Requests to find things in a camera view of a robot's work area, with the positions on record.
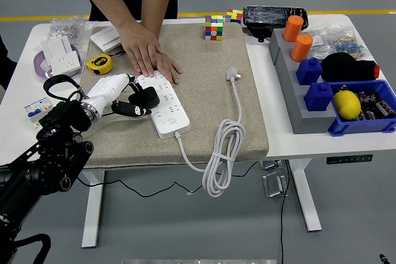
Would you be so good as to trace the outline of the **person's right hand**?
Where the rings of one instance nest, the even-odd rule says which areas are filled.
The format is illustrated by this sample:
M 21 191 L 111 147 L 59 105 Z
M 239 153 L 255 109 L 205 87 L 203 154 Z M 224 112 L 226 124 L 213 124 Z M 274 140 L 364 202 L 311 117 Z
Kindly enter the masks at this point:
M 155 35 L 135 20 L 118 25 L 121 44 L 132 61 L 135 71 L 151 77 L 162 53 Z

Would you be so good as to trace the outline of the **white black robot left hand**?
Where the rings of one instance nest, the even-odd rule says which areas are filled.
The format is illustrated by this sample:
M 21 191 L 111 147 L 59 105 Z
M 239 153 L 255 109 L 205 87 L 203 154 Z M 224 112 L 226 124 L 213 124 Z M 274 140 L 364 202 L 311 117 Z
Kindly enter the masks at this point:
M 150 109 L 132 103 L 117 101 L 117 97 L 127 86 L 135 86 L 137 80 L 128 74 L 111 75 L 101 78 L 81 101 L 81 106 L 92 122 L 97 122 L 105 108 L 111 108 L 115 114 L 128 117 L 140 117 L 151 114 Z

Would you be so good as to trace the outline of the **person's left hand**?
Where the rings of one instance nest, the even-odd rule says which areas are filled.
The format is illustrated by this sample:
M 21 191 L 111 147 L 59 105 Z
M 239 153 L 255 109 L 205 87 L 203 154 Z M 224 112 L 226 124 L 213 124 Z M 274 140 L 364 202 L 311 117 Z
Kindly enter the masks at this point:
M 155 53 L 157 70 L 166 78 L 171 84 L 177 85 L 179 83 L 178 75 L 181 75 L 182 68 L 172 58 L 166 54 Z

